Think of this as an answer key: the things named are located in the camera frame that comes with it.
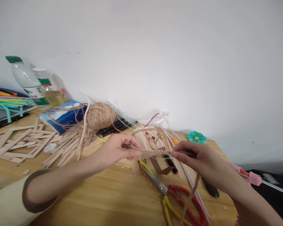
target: jute twine ball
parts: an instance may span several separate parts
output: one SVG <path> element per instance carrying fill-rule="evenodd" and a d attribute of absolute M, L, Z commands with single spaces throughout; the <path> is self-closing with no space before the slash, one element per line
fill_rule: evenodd
<path fill-rule="evenodd" d="M 116 117 L 115 111 L 108 104 L 94 103 L 87 112 L 86 121 L 90 129 L 96 131 L 112 125 Z"/>

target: plastic bottle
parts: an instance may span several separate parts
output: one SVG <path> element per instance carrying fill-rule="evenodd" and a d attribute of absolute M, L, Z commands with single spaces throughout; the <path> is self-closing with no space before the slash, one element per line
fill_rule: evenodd
<path fill-rule="evenodd" d="M 167 123 L 168 116 L 169 116 L 169 112 L 163 111 L 160 116 L 157 116 L 156 118 L 153 119 L 152 126 L 168 129 L 168 123 Z"/>
<path fill-rule="evenodd" d="M 35 75 L 42 85 L 42 93 L 46 97 L 50 106 L 58 107 L 66 103 L 65 97 L 61 89 L 52 83 L 52 78 L 46 68 L 34 68 Z"/>
<path fill-rule="evenodd" d="M 34 75 L 33 71 L 24 65 L 22 59 L 17 56 L 6 56 L 12 65 L 12 73 L 17 83 L 24 89 L 25 93 L 34 103 L 43 110 L 50 107 L 48 101 L 41 92 L 41 84 Z"/>

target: blue tissue box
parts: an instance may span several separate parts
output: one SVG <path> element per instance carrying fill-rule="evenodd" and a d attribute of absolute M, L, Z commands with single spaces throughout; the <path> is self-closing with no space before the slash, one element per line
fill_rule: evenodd
<path fill-rule="evenodd" d="M 50 111 L 49 114 L 61 125 L 75 125 L 77 124 L 75 120 L 75 113 L 78 112 L 76 115 L 76 119 L 80 122 L 84 119 L 84 113 L 87 108 L 87 106 L 83 106 L 83 111 L 81 109 L 72 110 L 72 106 L 77 105 L 79 105 L 79 102 L 71 100 L 59 106 L 63 108 L 69 108 L 69 111 Z M 58 134 L 61 134 L 66 131 L 62 126 L 55 124 L 52 120 L 50 120 L 46 112 L 40 114 L 39 117 L 45 125 L 52 128 Z"/>

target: sleeve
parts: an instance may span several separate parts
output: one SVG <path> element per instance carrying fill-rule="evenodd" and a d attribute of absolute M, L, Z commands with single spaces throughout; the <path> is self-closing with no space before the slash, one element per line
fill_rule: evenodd
<path fill-rule="evenodd" d="M 35 177 L 49 171 L 51 170 L 45 169 L 36 171 L 0 189 L 0 225 L 29 225 L 36 217 L 56 202 L 58 196 L 42 205 L 33 207 L 24 199 L 24 191 L 29 182 Z"/>

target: pink glue gun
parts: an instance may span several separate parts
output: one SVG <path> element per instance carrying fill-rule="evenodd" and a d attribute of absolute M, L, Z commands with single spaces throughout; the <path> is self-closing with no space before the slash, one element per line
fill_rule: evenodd
<path fill-rule="evenodd" d="M 230 166 L 236 170 L 237 173 L 239 173 L 239 175 L 246 180 L 248 183 L 253 184 L 253 185 L 257 185 L 259 186 L 262 183 L 262 178 L 258 175 L 255 174 L 253 172 L 246 172 L 244 171 L 240 166 L 236 166 L 232 163 L 230 163 Z"/>

